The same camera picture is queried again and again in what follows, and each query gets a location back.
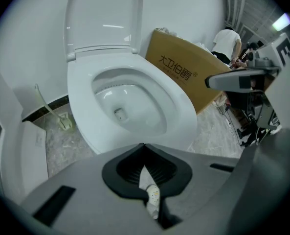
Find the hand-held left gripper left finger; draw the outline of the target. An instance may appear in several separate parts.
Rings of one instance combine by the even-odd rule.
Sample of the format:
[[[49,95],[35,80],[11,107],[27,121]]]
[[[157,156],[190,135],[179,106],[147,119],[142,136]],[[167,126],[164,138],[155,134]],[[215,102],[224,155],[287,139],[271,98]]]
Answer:
[[[104,183],[122,198],[146,200],[146,191],[139,188],[140,173],[144,166],[145,144],[112,158],[102,168]]]

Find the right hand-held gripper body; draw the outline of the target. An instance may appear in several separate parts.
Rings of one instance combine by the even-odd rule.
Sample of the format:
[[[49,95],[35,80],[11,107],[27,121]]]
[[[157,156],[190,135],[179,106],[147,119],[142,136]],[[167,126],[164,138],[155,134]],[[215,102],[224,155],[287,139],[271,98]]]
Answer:
[[[290,39],[283,33],[273,42],[248,53],[245,69],[209,76],[205,79],[208,88],[250,94],[253,76],[275,75],[275,79],[262,92],[266,97],[258,115],[257,125],[270,129],[273,116],[277,116],[284,129],[290,129]]]

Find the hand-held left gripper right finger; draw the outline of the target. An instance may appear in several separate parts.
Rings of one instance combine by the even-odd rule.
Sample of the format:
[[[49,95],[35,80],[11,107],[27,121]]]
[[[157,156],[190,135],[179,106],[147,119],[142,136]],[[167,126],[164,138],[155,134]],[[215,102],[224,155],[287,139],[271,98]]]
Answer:
[[[151,144],[144,145],[144,150],[148,156],[145,166],[159,187],[161,196],[167,198],[181,194],[192,179],[191,166]]]

